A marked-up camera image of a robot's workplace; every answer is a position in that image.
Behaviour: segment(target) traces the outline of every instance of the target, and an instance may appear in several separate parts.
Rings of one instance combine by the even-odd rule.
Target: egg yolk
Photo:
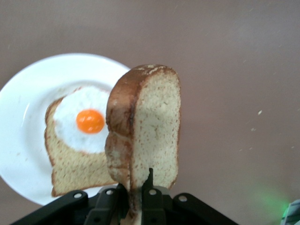
[[[99,133],[104,127],[104,117],[94,109],[82,110],[76,117],[77,127],[84,133]]]

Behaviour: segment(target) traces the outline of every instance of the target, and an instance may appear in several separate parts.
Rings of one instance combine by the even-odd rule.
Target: fried egg
[[[108,91],[93,86],[64,97],[53,115],[56,136],[76,151],[103,152],[108,135],[108,98]]]

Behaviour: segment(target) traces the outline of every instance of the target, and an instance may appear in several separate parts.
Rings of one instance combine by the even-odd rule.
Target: plate
[[[111,90],[129,70],[112,59],[84,53],[52,56],[26,67],[0,92],[0,175],[17,193],[46,205],[52,167],[44,146],[45,112],[54,100],[92,84]],[[99,187],[85,191],[94,196]]]

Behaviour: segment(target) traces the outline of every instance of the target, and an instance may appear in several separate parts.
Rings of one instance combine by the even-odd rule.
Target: bread slice
[[[123,75],[108,99],[105,153],[112,178],[129,192],[128,224],[140,224],[141,187],[171,188],[178,174],[180,82],[162,65],[142,65]]]
[[[54,101],[45,115],[45,146],[53,167],[52,196],[116,183],[108,173],[104,152],[75,151],[56,136],[53,115],[62,100],[63,98]]]

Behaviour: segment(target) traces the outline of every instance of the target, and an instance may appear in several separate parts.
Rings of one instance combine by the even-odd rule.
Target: tabletop
[[[182,100],[171,194],[278,225],[300,199],[299,12],[297,0],[1,0],[0,88],[62,53],[170,66]],[[0,180],[1,224],[39,207]]]

